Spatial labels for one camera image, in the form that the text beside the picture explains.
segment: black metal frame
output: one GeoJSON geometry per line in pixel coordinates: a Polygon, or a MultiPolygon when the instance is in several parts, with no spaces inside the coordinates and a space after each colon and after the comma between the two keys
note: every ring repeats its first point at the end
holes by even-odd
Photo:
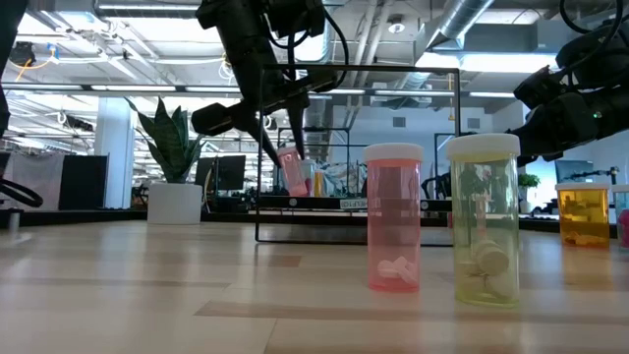
{"type": "MultiPolygon", "coordinates": [[[[289,64],[267,64],[264,65],[261,70],[261,77],[264,77],[265,70],[332,70],[332,71],[357,71],[357,72],[389,72],[389,73],[433,73],[438,75],[447,75],[452,74],[454,76],[454,89],[453,89],[453,102],[454,102],[454,114],[455,114],[455,124],[454,124],[454,135],[461,135],[461,76],[460,71],[458,69],[448,69],[448,68],[417,68],[410,66],[385,66],[385,65],[289,65],[289,64]]],[[[260,80],[262,85],[260,85],[260,97],[263,96],[263,80],[260,80]]],[[[365,88],[365,93],[362,95],[369,95],[369,89],[365,88]]],[[[260,103],[259,107],[259,117],[263,117],[264,111],[264,102],[260,103]]],[[[341,128],[339,130],[344,130],[347,132],[348,142],[347,142],[347,160],[349,166],[349,158],[350,158],[350,129],[351,128],[341,128]]],[[[259,141],[263,140],[264,135],[264,125],[262,119],[259,121],[259,141]]],[[[343,241],[339,242],[318,242],[318,241],[292,241],[292,240],[261,240],[259,238],[259,227],[262,222],[262,217],[264,215],[260,214],[260,206],[264,205],[264,201],[260,195],[261,191],[261,176],[262,176],[262,154],[264,153],[262,149],[262,144],[258,144],[257,147],[257,197],[256,197],[256,231],[255,231],[255,239],[257,242],[268,242],[268,243],[296,243],[296,244],[343,244],[343,241]]],[[[347,178],[348,190],[349,190],[349,178],[347,178]]],[[[294,198],[281,198],[282,200],[287,200],[288,205],[290,207],[294,207],[297,205],[297,199],[294,198]]],[[[329,217],[320,217],[321,222],[318,224],[325,224],[323,222],[324,219],[329,217]]]]}
{"type": "MultiPolygon", "coordinates": [[[[277,148],[279,148],[280,144],[282,143],[281,140],[281,135],[282,132],[285,131],[291,131],[290,128],[278,128],[277,129],[277,148]]],[[[347,144],[306,144],[304,143],[304,148],[307,147],[328,147],[328,148],[346,148],[347,151],[347,181],[346,181],[346,187],[347,190],[350,190],[350,169],[349,169],[349,165],[350,165],[350,148],[364,148],[365,146],[362,145],[351,145],[350,144],[350,128],[319,128],[319,127],[304,127],[304,133],[322,133],[322,132],[345,132],[345,135],[347,135],[347,144]]],[[[288,139],[286,140],[286,142],[294,142],[294,140],[292,139],[288,139]]],[[[277,186],[277,183],[279,181],[279,170],[275,170],[275,183],[277,186]]]]}
{"type": "Polygon", "coordinates": [[[439,151],[437,150],[439,142],[437,139],[439,137],[449,137],[453,135],[452,133],[434,133],[434,177],[439,176],[439,164],[437,163],[439,157],[439,151]]]}

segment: computer monitor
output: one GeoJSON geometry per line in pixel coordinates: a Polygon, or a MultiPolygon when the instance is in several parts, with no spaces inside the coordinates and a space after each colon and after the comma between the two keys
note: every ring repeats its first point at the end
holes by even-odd
{"type": "Polygon", "coordinates": [[[554,161],[557,183],[569,182],[593,182],[594,177],[571,178],[575,174],[593,172],[594,164],[583,160],[556,160],[554,161]]]}
{"type": "MultiPolygon", "coordinates": [[[[220,191],[240,191],[245,186],[245,163],[247,157],[244,155],[218,157],[218,190],[220,191]]],[[[207,172],[214,164],[214,157],[200,158],[197,163],[197,175],[195,184],[203,186],[207,172]]]]}

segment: label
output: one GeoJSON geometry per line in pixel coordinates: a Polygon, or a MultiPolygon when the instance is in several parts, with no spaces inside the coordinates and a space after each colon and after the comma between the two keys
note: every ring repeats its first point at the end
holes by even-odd
{"type": "Polygon", "coordinates": [[[353,200],[342,200],[341,201],[342,209],[366,209],[367,208],[367,198],[361,199],[353,199],[353,200]]]}

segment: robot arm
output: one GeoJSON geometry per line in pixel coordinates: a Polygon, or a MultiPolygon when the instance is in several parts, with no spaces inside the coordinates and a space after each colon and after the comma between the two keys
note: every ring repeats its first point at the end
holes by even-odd
{"type": "Polygon", "coordinates": [[[629,16],[622,16],[622,5],[616,1],[613,24],[591,31],[572,24],[562,11],[566,24],[583,35],[559,51],[559,72],[542,68],[514,91],[531,109],[524,126],[507,131],[520,138],[518,165],[538,156],[551,161],[570,148],[629,129],[629,28],[623,25],[629,16]]]}
{"type": "MultiPolygon", "coordinates": [[[[192,123],[195,131],[216,136],[236,128],[257,140],[260,124],[257,113],[260,107],[262,114],[284,108],[288,112],[297,151],[304,158],[302,130],[304,110],[310,105],[308,91],[338,87],[344,75],[337,80],[333,71],[317,71],[296,81],[295,71],[283,73],[280,70],[264,70],[263,66],[277,64],[271,42],[288,50],[290,63],[294,61],[294,47],[308,35],[322,34],[326,19],[338,30],[321,1],[204,0],[197,10],[197,18],[204,29],[217,28],[243,99],[231,107],[212,104],[194,112],[192,123]],[[288,36],[289,44],[278,44],[271,36],[271,30],[275,30],[279,37],[288,36]],[[305,34],[295,41],[294,36],[299,31],[305,34]]],[[[259,143],[279,166],[277,153],[266,132],[259,143]]]]}

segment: white pill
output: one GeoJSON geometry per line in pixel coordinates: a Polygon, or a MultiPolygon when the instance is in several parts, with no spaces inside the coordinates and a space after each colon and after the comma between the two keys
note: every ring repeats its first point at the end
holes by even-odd
{"type": "Polygon", "coordinates": [[[397,267],[395,268],[395,270],[397,270],[398,274],[400,274],[400,277],[402,278],[402,280],[404,280],[404,282],[409,285],[417,285],[417,278],[411,270],[408,270],[405,266],[397,267]]]}
{"type": "Polygon", "coordinates": [[[479,268],[489,275],[499,275],[509,268],[509,257],[492,241],[483,241],[475,253],[479,268]]]}
{"type": "Polygon", "coordinates": [[[414,264],[414,263],[410,263],[410,262],[406,263],[406,269],[408,269],[410,271],[417,271],[418,270],[417,265],[414,264]]]}
{"type": "Polygon", "coordinates": [[[406,266],[406,263],[408,263],[408,261],[406,261],[403,256],[400,256],[397,260],[395,260],[395,262],[393,262],[393,266],[396,268],[403,268],[406,266]]]}
{"type": "Polygon", "coordinates": [[[517,291],[516,287],[517,284],[508,271],[501,275],[488,276],[486,279],[487,291],[500,298],[513,298],[517,291]]]}
{"type": "Polygon", "coordinates": [[[456,264],[457,270],[465,275],[481,275],[483,271],[476,262],[463,261],[456,264]]]}
{"type": "Polygon", "coordinates": [[[457,280],[457,291],[472,295],[486,291],[484,276],[463,276],[457,280]]]}
{"type": "Polygon", "coordinates": [[[395,269],[395,265],[390,261],[380,261],[377,264],[377,272],[383,278],[398,278],[400,275],[395,269]]]}

